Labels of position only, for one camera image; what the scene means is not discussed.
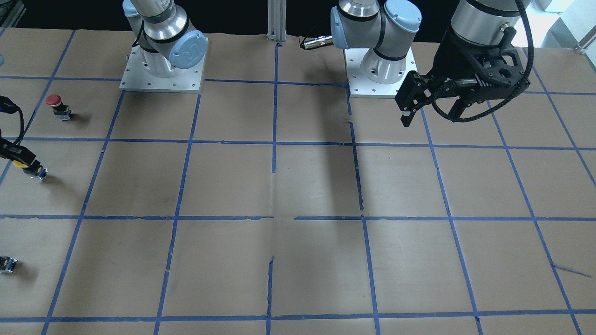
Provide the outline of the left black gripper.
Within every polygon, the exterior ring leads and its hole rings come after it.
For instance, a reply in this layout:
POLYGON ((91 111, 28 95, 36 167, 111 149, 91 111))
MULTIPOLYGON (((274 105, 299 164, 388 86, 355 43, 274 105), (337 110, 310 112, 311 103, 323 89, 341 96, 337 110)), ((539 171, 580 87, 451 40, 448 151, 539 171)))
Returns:
MULTIPOLYGON (((528 74, 528 64, 521 59, 521 63, 528 74)), ((484 102, 486 100, 505 100, 516 89, 506 90, 498 89, 490 85, 483 85, 480 79, 458 79, 435 78, 428 74, 419 74, 417 71, 409 71, 404 76, 404 80, 398 89, 394 101, 398 105, 402 116, 400 121, 404 127, 410 127, 416 111, 424 106, 421 104, 427 100, 424 91, 427 89, 431 93, 438 91, 440 87, 444 89, 438 93, 438 98, 458 97, 449 111, 449 118, 452 122, 461 122, 464 111, 473 103, 484 102)))

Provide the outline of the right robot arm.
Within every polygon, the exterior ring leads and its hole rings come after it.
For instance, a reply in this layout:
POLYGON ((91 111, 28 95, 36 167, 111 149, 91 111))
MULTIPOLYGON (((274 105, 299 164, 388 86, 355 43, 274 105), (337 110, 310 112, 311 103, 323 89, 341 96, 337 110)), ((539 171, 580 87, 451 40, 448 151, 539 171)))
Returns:
POLYGON ((1 149, 34 137, 179 140, 194 125, 207 37, 172 0, 126 0, 132 32, 9 28, 1 37, 1 149))

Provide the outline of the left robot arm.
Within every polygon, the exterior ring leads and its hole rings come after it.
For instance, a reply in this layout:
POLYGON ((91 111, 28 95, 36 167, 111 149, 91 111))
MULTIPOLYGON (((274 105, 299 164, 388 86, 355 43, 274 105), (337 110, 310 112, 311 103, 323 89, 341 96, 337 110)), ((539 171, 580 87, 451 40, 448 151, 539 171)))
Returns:
POLYGON ((367 50, 362 70, 374 82, 404 78, 395 95, 409 127, 432 105, 441 117, 466 123, 489 116, 528 89, 534 64, 527 0, 461 0, 428 74, 404 71, 421 11, 408 0, 341 0, 331 10, 339 49, 367 50))

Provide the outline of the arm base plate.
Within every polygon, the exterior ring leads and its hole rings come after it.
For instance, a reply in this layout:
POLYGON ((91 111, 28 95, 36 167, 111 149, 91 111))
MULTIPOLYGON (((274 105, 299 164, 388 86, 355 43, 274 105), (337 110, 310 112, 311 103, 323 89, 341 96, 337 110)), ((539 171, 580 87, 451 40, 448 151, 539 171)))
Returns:
POLYGON ((119 89, 145 93, 196 93, 202 90, 207 57, 189 69, 176 68, 159 53, 132 47, 119 89))
POLYGON ((356 98, 393 99, 408 72, 417 70, 411 48, 398 61, 382 59, 367 48, 345 49, 344 55, 350 94, 356 98))

